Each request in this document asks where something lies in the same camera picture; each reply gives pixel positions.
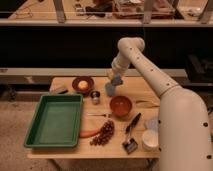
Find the plate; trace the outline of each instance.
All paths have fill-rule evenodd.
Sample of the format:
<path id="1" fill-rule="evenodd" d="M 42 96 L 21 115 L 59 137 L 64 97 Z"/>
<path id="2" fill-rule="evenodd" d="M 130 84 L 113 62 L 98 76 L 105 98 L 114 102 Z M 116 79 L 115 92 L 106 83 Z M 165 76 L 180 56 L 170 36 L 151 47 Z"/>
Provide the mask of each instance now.
<path id="1" fill-rule="evenodd" d="M 74 147 L 78 143 L 83 97 L 77 95 L 43 95 L 24 146 Z"/>
<path id="2" fill-rule="evenodd" d="M 85 87 L 83 87 L 83 89 L 79 87 L 79 83 L 82 82 L 87 84 Z M 73 80 L 72 87 L 77 93 L 89 94 L 94 87 L 94 80 L 89 76 L 79 76 Z"/>

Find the bowl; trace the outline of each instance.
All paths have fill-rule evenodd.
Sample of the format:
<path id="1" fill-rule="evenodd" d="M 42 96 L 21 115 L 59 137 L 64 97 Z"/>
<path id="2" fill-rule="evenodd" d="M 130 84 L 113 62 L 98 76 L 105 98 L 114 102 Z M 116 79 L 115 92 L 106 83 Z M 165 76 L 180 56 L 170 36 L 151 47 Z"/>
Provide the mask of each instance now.
<path id="1" fill-rule="evenodd" d="M 89 76 L 79 76 L 73 80 L 72 87 L 77 93 L 89 94 L 94 87 L 94 80 Z"/>
<path id="2" fill-rule="evenodd" d="M 110 101 L 110 108 L 115 116 L 125 117 L 132 109 L 132 102 L 126 96 L 115 96 Z"/>

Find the utensil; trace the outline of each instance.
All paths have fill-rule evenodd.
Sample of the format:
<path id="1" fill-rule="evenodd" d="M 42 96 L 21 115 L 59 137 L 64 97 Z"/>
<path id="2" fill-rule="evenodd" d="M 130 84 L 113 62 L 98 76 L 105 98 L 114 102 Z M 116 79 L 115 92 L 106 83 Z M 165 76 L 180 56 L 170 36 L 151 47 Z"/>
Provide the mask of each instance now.
<path id="1" fill-rule="evenodd" d="M 135 103 L 137 107 L 142 107 L 142 108 L 156 108 L 160 106 L 158 103 L 148 101 L 148 100 L 136 100 Z"/>
<path id="2" fill-rule="evenodd" d="M 127 152 L 127 154 L 132 153 L 138 148 L 138 143 L 135 141 L 135 139 L 131 136 L 132 129 L 136 126 L 139 119 L 141 117 L 141 113 L 138 113 L 135 118 L 132 120 L 132 122 L 126 127 L 125 133 L 126 138 L 125 141 L 122 143 L 122 146 L 124 150 Z"/>
<path id="3" fill-rule="evenodd" d="M 96 114 L 96 113 L 88 113 L 88 116 L 103 116 L 103 117 L 107 117 L 110 118 L 111 117 L 111 113 L 101 113 L 101 114 Z"/>

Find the floor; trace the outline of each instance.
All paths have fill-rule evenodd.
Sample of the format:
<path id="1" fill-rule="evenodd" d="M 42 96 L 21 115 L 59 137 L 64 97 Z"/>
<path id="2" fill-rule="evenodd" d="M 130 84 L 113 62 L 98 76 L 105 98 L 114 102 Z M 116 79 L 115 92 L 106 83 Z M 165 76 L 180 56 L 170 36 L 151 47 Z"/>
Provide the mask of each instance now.
<path id="1" fill-rule="evenodd" d="M 8 92 L 0 94 L 0 170 L 1 171 L 54 171 L 47 160 L 28 159 L 23 147 L 26 131 L 36 104 L 45 92 L 18 92 L 10 100 Z M 143 171 L 146 160 L 141 159 L 96 159 L 56 160 L 64 170 L 70 171 Z"/>

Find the red plate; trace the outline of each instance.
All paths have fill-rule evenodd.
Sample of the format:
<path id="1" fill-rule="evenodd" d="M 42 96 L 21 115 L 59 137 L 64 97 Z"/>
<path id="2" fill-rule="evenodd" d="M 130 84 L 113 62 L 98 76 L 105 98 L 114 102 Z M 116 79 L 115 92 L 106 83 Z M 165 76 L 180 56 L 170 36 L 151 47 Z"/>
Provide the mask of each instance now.
<path id="1" fill-rule="evenodd" d="M 86 81 L 88 83 L 88 87 L 86 89 L 80 89 L 78 87 L 81 81 Z M 72 87 L 77 93 L 88 94 L 94 87 L 94 80 L 89 76 L 79 76 L 73 80 Z"/>

